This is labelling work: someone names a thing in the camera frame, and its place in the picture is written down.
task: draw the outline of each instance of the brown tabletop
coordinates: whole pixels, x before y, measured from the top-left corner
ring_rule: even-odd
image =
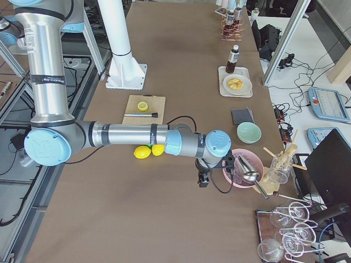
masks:
[[[271,157],[262,148],[278,152],[282,143],[268,90],[261,85],[248,18],[237,65],[249,69],[253,97],[223,97],[218,67],[226,64],[234,43],[220,40],[215,8],[133,3],[127,25],[134,57],[148,64],[144,89],[108,90],[101,82],[86,119],[121,123],[130,94],[165,96],[165,122],[191,115],[198,131],[222,129],[233,148],[251,150],[269,166]],[[238,140],[230,115],[232,108],[247,106],[263,133],[252,145]],[[139,160],[135,147],[110,146],[64,168],[27,262],[260,262],[253,211],[273,209],[282,199],[265,201],[253,189],[223,195],[212,184],[199,188],[194,158],[164,154]],[[219,187],[229,187],[221,171],[214,178]],[[280,191],[293,195],[291,180]]]

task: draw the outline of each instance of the metal base plate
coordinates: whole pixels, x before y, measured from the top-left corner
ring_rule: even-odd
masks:
[[[148,70],[147,64],[139,64],[141,70],[145,73]],[[115,76],[109,76],[106,82],[106,87],[108,89],[133,89],[133,90],[142,90],[144,87],[144,82],[145,82],[145,77],[136,77],[132,79],[131,81],[125,81],[123,85],[121,76],[115,75]]]

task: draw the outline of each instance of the white plate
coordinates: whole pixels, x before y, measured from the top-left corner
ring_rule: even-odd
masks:
[[[242,85],[241,89],[233,90],[233,89],[229,88],[228,81],[232,78],[237,78],[237,79],[240,79],[242,81],[243,85]],[[230,94],[233,94],[236,96],[245,95],[245,94],[249,93],[252,89],[251,81],[247,77],[244,77],[243,75],[238,75],[238,74],[231,74],[231,75],[226,76],[224,78],[224,81],[223,81],[223,86],[224,86],[224,89],[226,91],[228,91]]]

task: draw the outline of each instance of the pink bowl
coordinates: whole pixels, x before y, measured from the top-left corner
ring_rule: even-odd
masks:
[[[233,156],[237,158],[238,155],[241,157],[247,159],[250,164],[259,172],[259,178],[257,181],[260,181],[263,177],[263,164],[261,160],[255,155],[253,152],[250,152],[246,149],[234,149],[231,151],[233,153]],[[226,180],[231,183],[231,178],[230,174],[223,169],[223,174]],[[248,182],[245,182],[241,176],[239,175],[237,168],[234,169],[234,177],[233,177],[233,185],[238,187],[238,188],[250,188],[254,186],[254,184],[249,184]]]

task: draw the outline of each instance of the brown bottle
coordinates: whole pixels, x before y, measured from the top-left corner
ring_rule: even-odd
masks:
[[[231,11],[228,11],[227,17],[225,19],[225,25],[223,28],[223,35],[225,35],[225,36],[230,35],[230,31],[234,29],[233,21],[234,21],[234,13],[231,10]]]
[[[242,9],[240,7],[237,7],[234,10],[234,21],[233,21],[234,30],[238,30],[239,29],[238,28],[238,24],[240,24],[241,12],[242,12]]]
[[[238,57],[239,57],[239,46],[234,45],[233,49],[229,53],[227,66],[225,67],[226,73],[234,72]]]

